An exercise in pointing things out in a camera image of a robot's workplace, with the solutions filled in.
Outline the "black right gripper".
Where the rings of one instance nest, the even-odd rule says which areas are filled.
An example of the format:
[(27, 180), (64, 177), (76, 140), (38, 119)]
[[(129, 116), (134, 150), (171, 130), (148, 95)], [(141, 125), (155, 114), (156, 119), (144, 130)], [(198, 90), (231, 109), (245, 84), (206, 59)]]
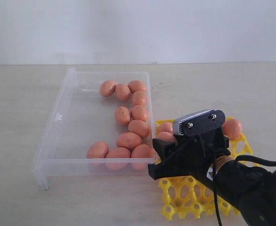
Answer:
[(148, 164), (148, 174), (154, 179), (192, 176), (206, 186), (229, 186), (231, 158), (229, 139), (222, 128), (202, 131), (196, 135), (176, 135), (175, 142), (153, 139), (161, 161)]

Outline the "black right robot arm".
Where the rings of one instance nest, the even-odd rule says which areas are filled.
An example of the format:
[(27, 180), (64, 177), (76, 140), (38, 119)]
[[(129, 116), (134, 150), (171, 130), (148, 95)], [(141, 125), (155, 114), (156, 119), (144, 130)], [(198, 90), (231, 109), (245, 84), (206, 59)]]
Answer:
[(230, 157), (222, 129), (176, 142), (153, 140), (161, 158), (150, 164), (153, 179), (192, 176), (240, 211), (250, 226), (276, 226), (276, 161), (252, 155)]

